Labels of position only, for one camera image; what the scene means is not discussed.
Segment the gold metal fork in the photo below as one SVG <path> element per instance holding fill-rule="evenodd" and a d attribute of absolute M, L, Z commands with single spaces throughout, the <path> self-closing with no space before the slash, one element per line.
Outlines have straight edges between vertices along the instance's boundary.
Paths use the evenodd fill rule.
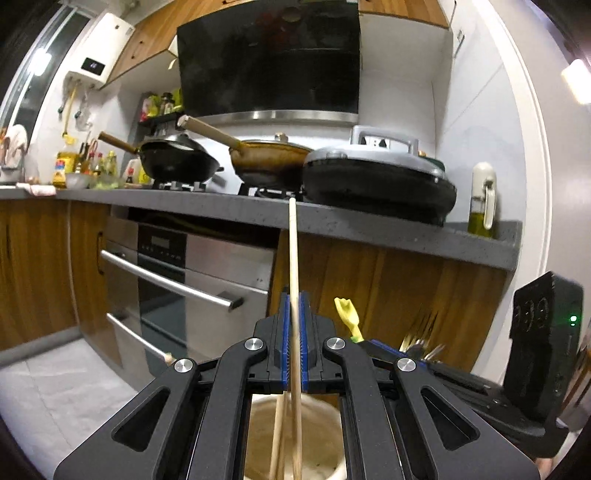
<path fill-rule="evenodd" d="M 428 347 L 438 316 L 438 312 L 420 313 L 406 333 L 400 350 L 406 352 L 414 346 Z"/>

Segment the yellow oil bottle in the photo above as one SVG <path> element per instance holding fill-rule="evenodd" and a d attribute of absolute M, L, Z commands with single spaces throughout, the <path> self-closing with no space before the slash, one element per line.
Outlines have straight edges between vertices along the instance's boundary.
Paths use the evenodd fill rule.
<path fill-rule="evenodd" d="M 79 154 L 75 151 L 62 150 L 56 155 L 52 184 L 56 188 L 66 187 L 66 175 L 73 173 L 79 160 Z"/>

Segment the oil dispenser bottle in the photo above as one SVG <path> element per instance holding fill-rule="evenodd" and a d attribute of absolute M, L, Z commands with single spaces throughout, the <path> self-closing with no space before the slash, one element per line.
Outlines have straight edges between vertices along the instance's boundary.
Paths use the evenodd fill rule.
<path fill-rule="evenodd" d="M 468 232 L 485 238 L 493 238 L 496 207 L 496 172 L 491 164 L 480 162 L 473 168 Z"/>

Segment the silver metal fork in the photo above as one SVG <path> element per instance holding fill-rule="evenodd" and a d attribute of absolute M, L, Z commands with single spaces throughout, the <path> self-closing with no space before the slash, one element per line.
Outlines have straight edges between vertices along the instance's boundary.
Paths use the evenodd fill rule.
<path fill-rule="evenodd" d="M 426 340 L 419 340 L 406 350 L 405 354 L 416 361 L 432 361 L 435 360 L 445 349 L 444 344 L 439 344 L 436 347 L 429 347 Z"/>

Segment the grey electric griddle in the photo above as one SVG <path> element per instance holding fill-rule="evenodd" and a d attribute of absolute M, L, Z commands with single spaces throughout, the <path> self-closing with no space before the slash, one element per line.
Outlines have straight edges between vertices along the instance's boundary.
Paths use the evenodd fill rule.
<path fill-rule="evenodd" d="M 318 204 L 442 226 L 457 200 L 444 168 L 419 155 L 419 140 L 356 125 L 346 147 L 304 159 L 304 196 Z"/>

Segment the white water heater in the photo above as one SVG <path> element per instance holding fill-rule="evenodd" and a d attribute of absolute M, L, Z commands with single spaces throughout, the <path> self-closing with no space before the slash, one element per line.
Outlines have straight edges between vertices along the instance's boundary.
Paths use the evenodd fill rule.
<path fill-rule="evenodd" d="M 76 49 L 66 79 L 102 88 L 134 31 L 134 26 L 114 14 L 102 15 Z"/>

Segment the stainless steel oven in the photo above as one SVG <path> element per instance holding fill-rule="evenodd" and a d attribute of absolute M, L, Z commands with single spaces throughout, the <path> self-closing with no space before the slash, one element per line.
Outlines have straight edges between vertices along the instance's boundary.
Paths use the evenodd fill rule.
<path fill-rule="evenodd" d="M 203 362 L 266 317 L 273 228 L 112 207 L 98 252 L 122 378 L 139 390 L 168 357 Z"/>

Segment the wooden chopstick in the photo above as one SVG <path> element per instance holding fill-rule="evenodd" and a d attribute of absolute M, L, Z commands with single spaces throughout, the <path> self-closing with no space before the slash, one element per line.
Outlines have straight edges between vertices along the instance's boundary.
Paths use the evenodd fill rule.
<path fill-rule="evenodd" d="M 300 282 L 298 282 L 297 200 L 288 204 L 288 240 L 290 240 L 290 398 L 293 432 L 293 475 L 303 478 L 303 427 L 301 426 L 301 332 Z"/>

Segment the black range hood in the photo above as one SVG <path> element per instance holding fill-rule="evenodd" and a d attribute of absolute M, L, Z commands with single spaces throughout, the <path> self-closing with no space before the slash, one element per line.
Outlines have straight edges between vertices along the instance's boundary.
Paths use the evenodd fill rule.
<path fill-rule="evenodd" d="M 177 29 L 183 106 L 193 117 L 359 111 L 356 4 L 249 1 Z"/>

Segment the brown frying pan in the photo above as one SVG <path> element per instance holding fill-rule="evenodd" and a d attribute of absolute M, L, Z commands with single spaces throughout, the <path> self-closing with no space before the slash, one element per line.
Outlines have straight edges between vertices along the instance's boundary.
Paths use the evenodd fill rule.
<path fill-rule="evenodd" d="M 286 135 L 274 140 L 238 140 L 190 115 L 177 126 L 228 146 L 232 167 L 252 187 L 298 192 L 303 185 L 304 160 L 311 148 L 290 143 Z"/>

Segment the yellow plastic fork spoon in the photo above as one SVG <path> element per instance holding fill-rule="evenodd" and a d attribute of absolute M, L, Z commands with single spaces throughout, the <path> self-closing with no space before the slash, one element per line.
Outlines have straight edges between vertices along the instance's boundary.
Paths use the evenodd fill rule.
<path fill-rule="evenodd" d="M 335 309 L 341 318 L 342 323 L 346 325 L 351 333 L 353 343 L 363 342 L 363 334 L 360 328 L 360 317 L 356 312 L 351 299 L 335 297 Z"/>

